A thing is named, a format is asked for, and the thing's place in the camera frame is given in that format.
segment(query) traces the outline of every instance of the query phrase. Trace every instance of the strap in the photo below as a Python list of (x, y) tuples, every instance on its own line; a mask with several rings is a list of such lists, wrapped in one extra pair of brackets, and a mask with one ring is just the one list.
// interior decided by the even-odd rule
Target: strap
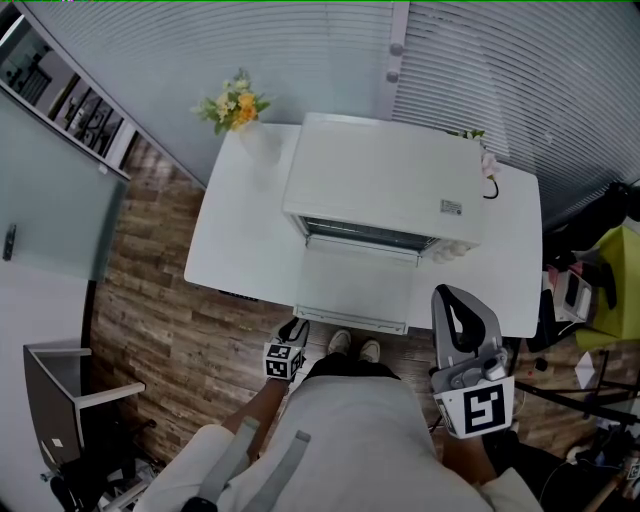
[(242, 420), (233, 441), (203, 480), (198, 497), (217, 503), (227, 482), (249, 467), (247, 451), (258, 427), (260, 422), (253, 418), (247, 416)]
[(310, 440), (311, 436), (309, 434), (298, 430), (287, 453), (284, 454), (276, 469), (243, 509), (243, 512), (269, 512), (273, 509), (282, 489), (287, 485), (298, 464), (300, 464)]

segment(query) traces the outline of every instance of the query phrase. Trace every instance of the white table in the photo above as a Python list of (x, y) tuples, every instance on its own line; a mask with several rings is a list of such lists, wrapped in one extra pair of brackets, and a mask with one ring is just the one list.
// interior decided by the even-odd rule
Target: white table
[[(229, 133), (213, 168), (191, 242), (185, 279), (260, 300), (294, 306), (304, 239), (282, 213), (299, 126), (271, 125), (280, 135), (277, 166), (262, 168)], [(431, 294), (462, 288), (498, 316), (504, 336), (534, 336), (540, 301), (542, 224), (538, 181), (502, 166), (500, 195), (485, 200), (482, 245), (445, 264), (422, 258), (408, 312), (412, 327), (431, 328)], [(493, 194), (487, 180), (486, 195)]]

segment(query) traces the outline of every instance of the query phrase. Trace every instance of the shoe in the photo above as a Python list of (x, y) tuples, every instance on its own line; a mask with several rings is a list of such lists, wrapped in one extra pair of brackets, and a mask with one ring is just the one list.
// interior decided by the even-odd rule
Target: shoe
[(367, 341), (362, 349), (360, 349), (360, 357), (358, 360), (369, 363), (377, 363), (380, 361), (380, 343), (374, 339)]
[(333, 338), (331, 338), (329, 347), (327, 348), (327, 354), (337, 352), (338, 354), (344, 354), (346, 356), (350, 346), (351, 333), (346, 329), (340, 329), (333, 335)]

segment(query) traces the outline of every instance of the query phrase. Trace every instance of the floor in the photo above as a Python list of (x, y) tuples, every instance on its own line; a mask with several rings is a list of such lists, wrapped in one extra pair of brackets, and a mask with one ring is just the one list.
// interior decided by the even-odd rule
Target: floor
[[(138, 139), (125, 166), (131, 185), (121, 212), (103, 283), (97, 286), (91, 324), (95, 382), (140, 380), (144, 393), (124, 400), (132, 420), (153, 418), (142, 444), (169, 462), (207, 423), (219, 423), (264, 383), (262, 346), (269, 332), (291, 317), (288, 307), (253, 302), (195, 286), (183, 278), (189, 244), (204, 192), (146, 141)], [(302, 372), (323, 357), (335, 327), (313, 324)], [(354, 331), (354, 350), (372, 333)], [(426, 421), (438, 417), (429, 390), (434, 366), (430, 331), (376, 336), (381, 361), (417, 393)], [(611, 348), (607, 378), (633, 383), (640, 343)], [(576, 388), (581, 357), (571, 338), (541, 353), (523, 349), (516, 378), (546, 388)], [(593, 352), (598, 367), (601, 356)], [(534, 370), (536, 356), (549, 363)], [(594, 419), (516, 391), (522, 441), (564, 456), (594, 431)], [(439, 446), (442, 430), (434, 439)]]

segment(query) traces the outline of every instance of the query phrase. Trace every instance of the power cord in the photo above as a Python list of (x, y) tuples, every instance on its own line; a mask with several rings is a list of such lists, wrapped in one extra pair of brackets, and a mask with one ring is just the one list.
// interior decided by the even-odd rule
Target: power cord
[[(580, 459), (579, 461), (577, 461), (577, 464), (579, 465), (580, 462), (586, 462), (587, 464), (592, 465), (593, 467), (596, 468), (605, 468), (605, 469), (617, 469), (618, 471), (621, 471), (622, 468), (619, 466), (598, 466), (597, 464), (594, 464), (593, 462), (587, 460), (587, 459)], [(554, 469), (551, 474), (549, 475), (549, 478), (547, 478), (547, 481), (544, 483), (544, 486), (542, 487), (542, 492), (540, 493), (540, 499), (538, 500), (538, 503), (540, 503), (540, 506), (542, 506), (542, 497), (544, 496), (544, 491), (547, 488), (547, 485), (549, 484), (549, 481), (551, 480), (551, 477), (556, 473), (556, 471), (558, 471), (562, 466), (564, 466), (565, 464), (569, 464), (569, 465), (573, 465), (568, 461), (564, 461), (562, 464), (560, 464), (556, 469)]]
[(524, 409), (524, 404), (527, 401), (527, 392), (523, 391), (522, 392), (522, 404), (520, 404), (520, 407), (518, 408), (518, 410), (516, 412), (513, 413), (513, 417), (515, 418), (518, 414), (520, 414), (520, 411), (522, 411), (522, 409)]
[(498, 197), (500, 195), (500, 189), (498, 188), (498, 182), (496, 181), (496, 177), (495, 176), (489, 176), (487, 179), (493, 181), (494, 186), (496, 187), (496, 193), (492, 196), (482, 196), (485, 199), (495, 199), (496, 197)]

